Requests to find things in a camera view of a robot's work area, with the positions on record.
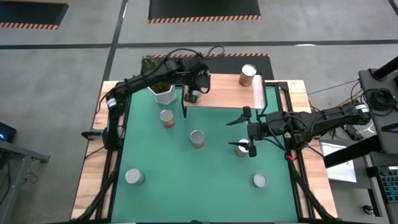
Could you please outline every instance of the green mat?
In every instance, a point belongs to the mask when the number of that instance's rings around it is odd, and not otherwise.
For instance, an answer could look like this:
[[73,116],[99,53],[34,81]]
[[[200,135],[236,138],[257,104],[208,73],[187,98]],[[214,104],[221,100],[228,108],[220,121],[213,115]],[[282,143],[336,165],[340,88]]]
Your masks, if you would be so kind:
[[[284,153],[261,141],[257,157],[238,157],[227,142],[247,138],[246,125],[225,124],[242,109],[188,108],[184,119],[177,92],[168,106],[159,106],[149,90],[133,95],[112,222],[296,222]],[[267,87],[267,97],[267,113],[277,111],[274,87]],[[174,112],[172,129],[159,119],[165,108]],[[205,133],[201,149],[190,144],[195,129]],[[132,168],[145,174],[142,185],[126,182]],[[264,189],[252,182],[258,172],[268,178]]]

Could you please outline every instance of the concrete floor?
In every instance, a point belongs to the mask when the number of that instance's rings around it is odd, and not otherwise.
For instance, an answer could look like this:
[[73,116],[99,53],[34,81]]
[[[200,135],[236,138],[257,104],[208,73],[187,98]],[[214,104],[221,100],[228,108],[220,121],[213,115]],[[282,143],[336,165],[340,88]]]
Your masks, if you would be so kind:
[[[121,3],[70,0],[59,30],[0,29],[0,45],[110,44]],[[260,21],[193,24],[148,24],[148,4],[148,0],[128,2],[119,43],[398,39],[398,16],[388,0],[259,0]],[[137,74],[143,55],[172,49],[117,49],[109,79]],[[311,93],[355,80],[359,70],[383,65],[397,55],[398,45],[226,49],[226,53],[246,52],[269,53],[275,79],[305,80]],[[5,96],[0,98],[5,105],[0,121],[18,130],[17,144],[51,154],[48,164],[34,165],[40,180],[23,187],[14,223],[70,218],[87,146],[80,133],[92,124],[108,53],[109,49],[0,50],[0,94]],[[335,106],[349,98],[353,84],[310,99],[318,108]],[[352,193],[345,189],[333,189],[333,195],[337,205],[364,203],[363,196],[348,199]],[[350,211],[338,209],[338,214],[350,221],[367,218]]]

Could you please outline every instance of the wooden board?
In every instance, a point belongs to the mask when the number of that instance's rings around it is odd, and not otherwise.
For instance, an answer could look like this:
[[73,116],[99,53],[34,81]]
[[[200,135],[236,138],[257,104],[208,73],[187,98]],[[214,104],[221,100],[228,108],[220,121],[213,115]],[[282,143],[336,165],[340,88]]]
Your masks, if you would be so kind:
[[189,103],[184,101],[185,106],[203,106],[219,108],[242,108],[250,106],[253,109],[265,107],[264,90],[260,75],[255,75],[250,86],[244,87],[239,84],[240,75],[236,74],[210,74],[210,92],[202,94],[200,102]]
[[[307,91],[305,89],[304,81],[302,80],[279,80],[267,82],[287,82],[289,84],[290,100],[292,102],[293,110],[296,112],[306,111],[311,112],[310,104],[308,102]],[[117,82],[104,82],[101,90],[101,97],[106,94]],[[233,95],[227,97],[228,100],[234,99]],[[282,96],[282,104],[286,105],[285,98]],[[108,109],[105,102],[101,104],[101,110],[95,117],[93,128],[103,129],[106,127],[108,119]],[[87,153],[94,151],[102,146],[100,141],[92,141],[88,145]],[[319,142],[313,140],[310,143],[314,149],[320,151]],[[308,183],[311,191],[314,193],[319,202],[325,207],[325,209],[334,217],[337,217],[337,211],[331,189],[326,174],[325,164],[323,159],[310,149],[304,149],[302,151],[303,159],[305,163],[305,170],[307,173]],[[83,171],[80,177],[80,183],[76,194],[75,204],[71,218],[77,218],[81,215],[85,208],[92,202],[95,195],[98,193],[101,185],[102,173],[105,165],[106,151],[100,151],[90,156],[84,163]],[[300,201],[303,207],[304,217],[308,217],[307,204],[305,202],[305,196],[301,190],[299,190]],[[107,207],[109,204],[109,192],[104,205],[103,217],[107,216]]]

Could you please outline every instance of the yellow and black striped tape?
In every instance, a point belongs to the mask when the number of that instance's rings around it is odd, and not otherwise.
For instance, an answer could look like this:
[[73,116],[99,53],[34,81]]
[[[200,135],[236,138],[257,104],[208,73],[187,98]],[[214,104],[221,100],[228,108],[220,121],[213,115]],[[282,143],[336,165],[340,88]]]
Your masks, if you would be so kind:
[[1,28],[20,28],[20,29],[47,29],[55,30],[58,29],[56,25],[48,24],[27,24],[27,23],[15,23],[15,22],[0,22]]
[[[195,54],[172,54],[170,55],[171,58],[187,58],[187,57],[193,57]],[[151,57],[154,58],[164,58],[166,57],[166,54],[164,55],[150,55]],[[211,54],[210,57],[217,57],[219,54]],[[268,54],[262,54],[262,53],[251,53],[251,54],[224,54],[224,57],[268,57]]]
[[246,20],[259,20],[261,16],[205,16],[205,17],[183,17],[183,18],[161,18],[150,19],[150,24],[164,24],[174,22],[214,22],[214,21],[246,21]]

